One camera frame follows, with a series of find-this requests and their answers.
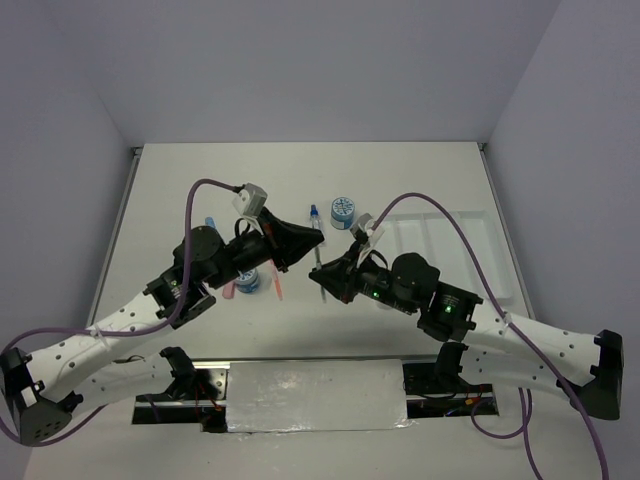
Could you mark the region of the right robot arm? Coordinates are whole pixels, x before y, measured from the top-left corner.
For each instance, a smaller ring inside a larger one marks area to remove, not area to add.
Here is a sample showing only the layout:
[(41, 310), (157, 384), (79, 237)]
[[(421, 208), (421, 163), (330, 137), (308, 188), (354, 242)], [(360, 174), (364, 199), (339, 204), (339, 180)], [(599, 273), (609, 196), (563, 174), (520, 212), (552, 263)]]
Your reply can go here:
[(442, 345), (434, 369), (442, 389), (512, 385), (566, 398), (596, 419), (619, 419), (624, 368), (619, 334), (577, 333), (499, 314), (477, 294), (440, 281), (439, 270), (415, 252), (383, 266), (358, 256), (354, 244), (309, 277), (345, 304), (363, 295), (417, 315), (418, 328)]

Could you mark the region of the orange highlighter pen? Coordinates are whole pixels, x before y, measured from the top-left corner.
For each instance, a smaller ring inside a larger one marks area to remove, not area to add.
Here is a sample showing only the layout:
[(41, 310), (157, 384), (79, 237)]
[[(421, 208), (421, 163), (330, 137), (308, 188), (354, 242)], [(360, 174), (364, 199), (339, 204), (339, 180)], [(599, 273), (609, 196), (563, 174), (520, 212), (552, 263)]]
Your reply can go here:
[(283, 291), (282, 291), (282, 287), (279, 279), (278, 269), (273, 262), (271, 263), (271, 277), (272, 277), (277, 298), (279, 301), (283, 301), (284, 297), (283, 297)]

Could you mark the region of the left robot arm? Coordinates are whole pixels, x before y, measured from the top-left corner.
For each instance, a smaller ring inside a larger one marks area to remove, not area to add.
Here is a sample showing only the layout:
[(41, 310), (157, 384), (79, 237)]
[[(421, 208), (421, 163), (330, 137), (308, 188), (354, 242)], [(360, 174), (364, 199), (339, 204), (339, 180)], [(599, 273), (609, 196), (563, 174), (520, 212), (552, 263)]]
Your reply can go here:
[(300, 261), (324, 236), (261, 209), (253, 226), (225, 242), (210, 226), (191, 229), (174, 250), (174, 263), (142, 292), (87, 329), (33, 352), (11, 346), (1, 354), (1, 393), (13, 440), (49, 446), (65, 438), (77, 414), (138, 395), (182, 399), (216, 390), (180, 347), (156, 354), (137, 348), (195, 320), (216, 303), (211, 290), (272, 262), (280, 272)]

